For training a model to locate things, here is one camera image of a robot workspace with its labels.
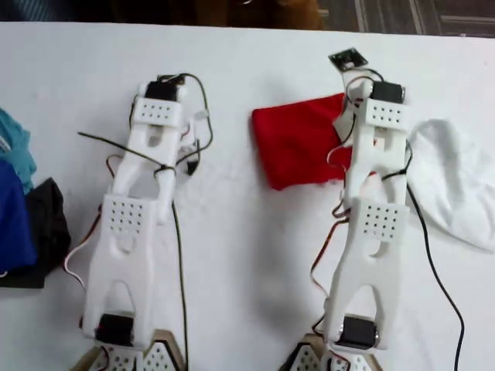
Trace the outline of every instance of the black cable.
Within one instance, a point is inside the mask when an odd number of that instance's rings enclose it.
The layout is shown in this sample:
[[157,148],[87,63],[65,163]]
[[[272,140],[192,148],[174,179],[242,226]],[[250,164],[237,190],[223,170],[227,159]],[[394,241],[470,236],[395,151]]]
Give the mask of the black cable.
[[184,288],[184,269],[183,269],[183,244],[182,239],[180,237],[180,225],[179,225],[179,217],[177,215],[176,204],[172,201],[172,213],[173,219],[176,224],[176,233],[177,233],[177,250],[179,253],[179,280],[180,280],[180,294],[183,302],[183,328],[184,328],[184,352],[186,365],[185,370],[189,369],[189,342],[187,339],[187,310],[186,310],[186,289]]
[[149,160],[151,162],[154,162],[155,164],[159,165],[160,167],[153,172],[153,175],[156,175],[156,173],[162,172],[164,170],[172,170],[174,173],[176,173],[176,168],[174,166],[168,166],[168,165],[162,164],[160,161],[157,161],[154,158],[148,157],[147,155],[143,155],[142,153],[139,153],[139,152],[137,152],[137,151],[135,151],[133,149],[130,149],[130,148],[125,147],[124,145],[120,145],[120,144],[118,144],[115,141],[111,141],[111,140],[106,139],[106,138],[103,138],[103,137],[98,137],[97,135],[83,133],[81,131],[78,131],[77,133],[79,135],[82,135],[83,137],[94,139],[96,141],[102,141],[102,142],[107,143],[109,145],[113,145],[114,147],[120,148],[120,149],[122,149],[124,151],[131,152],[134,155],[137,155],[139,157],[143,157],[146,160]]
[[457,314],[457,317],[459,317],[459,322],[461,324],[461,331],[459,333],[459,341],[457,342],[457,348],[456,348],[456,359],[454,361],[454,371],[457,371],[458,367],[459,367],[459,357],[460,357],[460,353],[461,353],[461,347],[463,346],[464,319],[463,319],[463,316],[461,315],[461,312],[457,308],[456,303],[450,297],[446,288],[443,286],[443,283],[440,281],[440,277],[439,277],[438,273],[436,272],[435,265],[433,264],[432,253],[430,251],[430,243],[428,240],[428,230],[426,229],[425,218],[423,218],[423,214],[422,214],[421,210],[419,209],[418,201],[416,201],[416,197],[415,197],[414,193],[412,192],[412,189],[409,186],[409,184],[408,184],[408,193],[409,193],[409,196],[411,197],[412,204],[414,205],[414,207],[416,209],[416,213],[418,214],[419,222],[421,223],[421,227],[423,229],[423,235],[425,237],[426,256],[428,257],[428,262],[430,263],[430,267],[432,269],[433,275],[435,276],[436,282],[437,282],[437,284],[439,284],[439,287],[442,290],[443,294],[445,295],[445,297],[449,301],[450,305],[454,309],[454,312]]
[[208,147],[211,146],[211,143],[213,142],[213,127],[211,126],[211,120],[210,120],[210,109],[208,107],[208,98],[207,98],[207,92],[204,88],[204,85],[203,83],[201,82],[200,78],[196,75],[193,75],[191,73],[181,73],[180,75],[178,76],[184,76],[184,77],[191,77],[192,79],[194,79],[198,85],[200,85],[200,89],[201,89],[201,93],[203,95],[203,103],[204,103],[204,108],[207,112],[207,123],[208,123],[208,130],[210,131],[210,138],[208,139],[208,142],[203,146],[203,147],[200,147],[198,148],[197,150],[195,150],[194,152],[191,152],[187,155],[184,155],[182,158],[180,158],[179,160],[177,160],[176,162],[176,166],[178,164],[180,164],[181,162],[184,162],[185,160],[187,160],[189,157],[191,156],[194,156],[196,154],[199,154],[200,152],[204,151],[205,149],[207,149]]
[[405,167],[402,168],[401,170],[399,170],[398,172],[392,172],[390,174],[386,174],[385,176],[383,176],[381,178],[382,181],[387,180],[387,179],[391,178],[392,176],[406,175],[407,174],[408,169],[409,169],[409,165],[411,164],[411,161],[412,161],[412,147],[411,147],[411,144],[409,143],[408,140],[405,141],[405,145],[406,145],[406,148],[409,150],[409,154],[410,154],[408,162],[406,163]]
[[[406,175],[407,174],[408,169],[409,169],[409,165],[411,164],[411,161],[412,161],[413,151],[412,151],[412,147],[411,147],[411,144],[409,143],[409,141],[406,141],[406,145],[407,145],[407,147],[408,147],[408,149],[409,149],[409,151],[411,153],[411,155],[409,156],[409,159],[408,159],[408,162],[407,162],[406,166],[402,170],[399,170],[398,172],[393,172],[391,174],[387,174],[386,176],[384,176],[381,179],[382,181],[383,180],[386,180],[386,179],[389,179],[392,176]],[[464,319],[463,319],[463,316],[461,315],[461,312],[457,308],[456,303],[450,297],[450,295],[447,292],[447,290],[446,290],[445,286],[443,285],[442,281],[440,281],[439,274],[437,273],[436,268],[435,268],[435,265],[433,264],[432,252],[430,251],[430,243],[429,243],[429,238],[428,238],[428,229],[426,227],[425,218],[423,217],[423,214],[422,214],[421,209],[419,207],[418,201],[416,200],[415,194],[412,192],[411,186],[409,184],[407,184],[407,190],[408,190],[408,193],[409,193],[409,197],[411,197],[411,201],[412,201],[412,204],[413,204],[413,206],[414,206],[414,208],[416,210],[416,213],[418,214],[418,218],[419,218],[419,222],[421,224],[421,227],[423,229],[423,236],[425,238],[426,256],[428,257],[428,262],[430,264],[430,268],[432,269],[433,276],[435,277],[435,280],[436,280],[437,284],[439,285],[440,289],[442,290],[443,294],[447,298],[447,301],[450,303],[450,305],[454,309],[454,312],[456,313],[457,317],[459,318],[459,322],[460,322],[460,325],[461,325],[461,330],[460,330],[460,333],[459,333],[459,340],[457,342],[457,348],[456,348],[456,357],[455,357],[455,360],[454,360],[454,371],[458,371],[458,368],[459,368],[459,357],[460,357],[461,348],[463,346],[463,339],[464,339],[464,330],[465,330]]]
[[350,127],[349,134],[342,141],[342,145],[345,145],[345,143],[349,140],[350,136],[352,135],[352,133],[354,131],[354,126],[356,126],[356,114],[353,114],[353,124]]
[[377,75],[380,78],[380,80],[385,81],[383,75],[372,68],[364,67],[364,68],[355,68],[353,70],[355,70],[355,71],[368,71],[368,72],[374,73],[375,75]]

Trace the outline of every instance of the dark floor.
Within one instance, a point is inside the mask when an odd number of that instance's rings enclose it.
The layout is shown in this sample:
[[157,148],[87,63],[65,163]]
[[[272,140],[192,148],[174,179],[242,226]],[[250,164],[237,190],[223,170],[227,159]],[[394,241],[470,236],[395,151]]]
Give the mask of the dark floor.
[[495,0],[318,0],[327,29],[495,37]]

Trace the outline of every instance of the orange wire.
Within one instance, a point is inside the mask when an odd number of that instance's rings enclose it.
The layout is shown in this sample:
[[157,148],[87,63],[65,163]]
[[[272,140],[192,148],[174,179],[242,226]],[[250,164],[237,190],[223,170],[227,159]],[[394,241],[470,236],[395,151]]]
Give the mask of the orange wire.
[[311,281],[313,282],[313,284],[318,286],[325,293],[326,297],[328,297],[328,293],[326,292],[325,288],[315,279],[313,272],[314,272],[316,266],[318,265],[319,261],[321,260],[321,258],[325,254],[326,248],[328,247],[328,244],[331,241],[332,236],[335,233],[335,230],[337,229],[337,227],[341,224],[346,224],[348,222],[349,222],[349,218],[346,218],[344,220],[337,220],[333,224],[332,228],[330,229],[330,231],[328,233],[328,236],[326,237],[325,243],[323,244],[321,250],[319,251],[318,255],[316,256],[315,261],[312,263],[312,266],[311,266],[311,271],[309,273],[309,275],[311,277]]

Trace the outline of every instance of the perforated plastic part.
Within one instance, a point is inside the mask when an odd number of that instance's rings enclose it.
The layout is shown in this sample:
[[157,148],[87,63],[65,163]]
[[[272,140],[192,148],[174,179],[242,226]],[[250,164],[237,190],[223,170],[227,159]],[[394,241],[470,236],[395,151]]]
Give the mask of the perforated plastic part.
[[[348,352],[339,352],[339,355],[350,361],[349,371],[378,371],[379,368],[373,366],[371,362],[366,360],[366,357],[361,354],[353,354]],[[327,352],[321,359],[321,371],[347,371],[349,364],[343,359],[335,356],[331,352]]]
[[376,203],[369,199],[356,199],[356,230],[366,237],[382,242],[395,242],[404,233],[409,208],[393,203]]
[[290,371],[319,371],[319,359],[310,345],[303,345],[295,356]]
[[110,359],[107,359],[107,355],[101,350],[89,371],[105,369],[106,365],[107,371],[133,371],[136,359],[142,357],[140,352],[126,348],[107,347],[106,350]]
[[140,199],[107,196],[104,208],[105,226],[115,234],[137,236],[142,230],[146,215],[146,204]]
[[401,131],[408,130],[408,107],[403,104],[384,102],[368,98],[360,107],[363,114],[363,124],[379,128],[391,128]]
[[161,342],[155,342],[143,358],[142,352],[129,348],[107,347],[110,359],[103,350],[93,362],[89,371],[99,371],[106,365],[107,371],[179,371],[172,356]]
[[153,124],[179,127],[182,106],[170,100],[139,97],[136,99],[132,113],[132,121],[136,124]]
[[142,371],[175,371],[176,369],[171,355],[161,342],[153,344],[141,367]]

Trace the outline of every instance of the black cloth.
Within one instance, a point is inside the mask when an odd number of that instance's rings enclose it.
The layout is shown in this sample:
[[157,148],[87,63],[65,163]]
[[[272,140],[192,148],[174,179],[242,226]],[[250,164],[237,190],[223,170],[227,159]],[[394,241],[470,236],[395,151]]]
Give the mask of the black cloth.
[[9,271],[0,287],[42,288],[45,276],[63,262],[69,251],[70,234],[63,214],[63,197],[53,179],[47,179],[26,196],[32,240],[38,260],[31,267]]

